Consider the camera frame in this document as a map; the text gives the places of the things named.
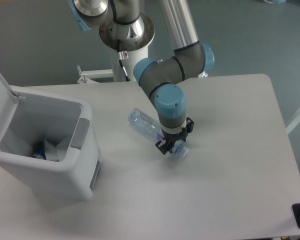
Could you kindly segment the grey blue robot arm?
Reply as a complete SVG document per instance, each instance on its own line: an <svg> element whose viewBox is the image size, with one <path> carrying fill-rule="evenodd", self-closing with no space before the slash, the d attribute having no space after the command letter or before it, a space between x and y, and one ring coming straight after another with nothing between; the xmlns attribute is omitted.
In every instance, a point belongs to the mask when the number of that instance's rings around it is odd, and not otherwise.
<svg viewBox="0 0 300 240"><path fill-rule="evenodd" d="M69 1L83 31L99 29L110 52L114 81L137 82L154 106L162 134L155 145L165 154L172 153L178 142L185 142L194 128L178 84L204 74L215 58L210 46L198 38L187 1L161 0L158 4L174 52L165 60L149 57L155 27L138 0Z"/></svg>

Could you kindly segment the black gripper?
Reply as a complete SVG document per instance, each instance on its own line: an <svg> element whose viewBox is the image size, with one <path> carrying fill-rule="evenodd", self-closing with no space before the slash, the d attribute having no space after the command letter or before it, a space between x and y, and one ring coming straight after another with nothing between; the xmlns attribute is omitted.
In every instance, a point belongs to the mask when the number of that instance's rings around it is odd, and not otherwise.
<svg viewBox="0 0 300 240"><path fill-rule="evenodd" d="M175 143L179 140L186 142L187 136L193 131L194 121L187 117L185 120L185 127L182 128L167 128L162 126L162 133L164 136L164 140L158 141L155 146L159 149L159 151L165 155L166 153L173 153L173 147Z"/></svg>

